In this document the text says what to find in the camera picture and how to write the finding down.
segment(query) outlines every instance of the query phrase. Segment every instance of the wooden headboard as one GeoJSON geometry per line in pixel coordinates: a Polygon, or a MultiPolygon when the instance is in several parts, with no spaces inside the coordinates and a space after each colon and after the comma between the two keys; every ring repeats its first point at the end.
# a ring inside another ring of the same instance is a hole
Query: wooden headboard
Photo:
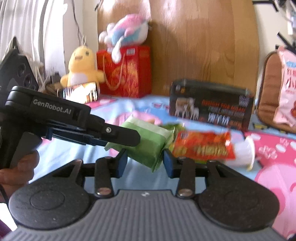
{"type": "Polygon", "coordinates": [[[169,95],[171,82],[184,77],[255,94],[259,42],[251,0],[104,0],[98,33],[130,13],[141,13],[151,26],[145,44],[153,94],[169,95]]]}

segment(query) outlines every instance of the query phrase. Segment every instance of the red gift bag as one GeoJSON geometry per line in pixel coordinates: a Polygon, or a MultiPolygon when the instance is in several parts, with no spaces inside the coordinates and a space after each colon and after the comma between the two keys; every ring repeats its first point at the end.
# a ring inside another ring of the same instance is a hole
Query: red gift bag
{"type": "Polygon", "coordinates": [[[151,94],[150,47],[145,45],[122,47],[121,61],[115,64],[111,53],[99,50],[98,69],[105,74],[100,93],[112,96],[140,98],[151,94]]]}

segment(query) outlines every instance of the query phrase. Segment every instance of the rope handle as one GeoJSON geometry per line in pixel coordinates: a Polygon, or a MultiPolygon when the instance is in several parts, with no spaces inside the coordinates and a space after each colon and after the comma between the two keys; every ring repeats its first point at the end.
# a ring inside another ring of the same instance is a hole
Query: rope handle
{"type": "Polygon", "coordinates": [[[121,63],[121,68],[120,68],[119,81],[118,81],[118,83],[117,83],[117,85],[115,87],[112,87],[111,84],[108,82],[107,75],[106,75],[106,72],[105,72],[105,55],[103,55],[103,73],[104,73],[104,79],[105,79],[105,82],[106,82],[108,88],[111,91],[117,90],[119,88],[119,86],[120,86],[121,79],[122,79],[123,62],[124,62],[125,56],[126,55],[124,54],[123,57],[122,57],[122,63],[121,63]]]}

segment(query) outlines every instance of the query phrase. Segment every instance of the human hand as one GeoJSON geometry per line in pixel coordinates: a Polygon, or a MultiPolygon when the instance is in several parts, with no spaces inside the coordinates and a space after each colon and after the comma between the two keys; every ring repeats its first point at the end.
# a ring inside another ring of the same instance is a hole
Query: human hand
{"type": "MultiPolygon", "coordinates": [[[[3,186],[8,198],[19,188],[28,184],[34,176],[34,168],[39,163],[39,153],[33,153],[20,159],[17,167],[0,170],[0,184],[3,186]]],[[[0,203],[5,202],[0,194],[0,203]]]]}

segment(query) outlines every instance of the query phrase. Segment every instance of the yellow plush toy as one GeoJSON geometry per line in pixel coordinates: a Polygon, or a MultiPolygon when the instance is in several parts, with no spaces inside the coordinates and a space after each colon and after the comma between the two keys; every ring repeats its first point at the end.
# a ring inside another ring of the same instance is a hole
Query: yellow plush toy
{"type": "Polygon", "coordinates": [[[80,46],[73,52],[69,61],[69,74],[61,78],[61,85],[66,88],[89,82],[104,82],[104,73],[95,67],[95,56],[91,49],[80,46]]]}

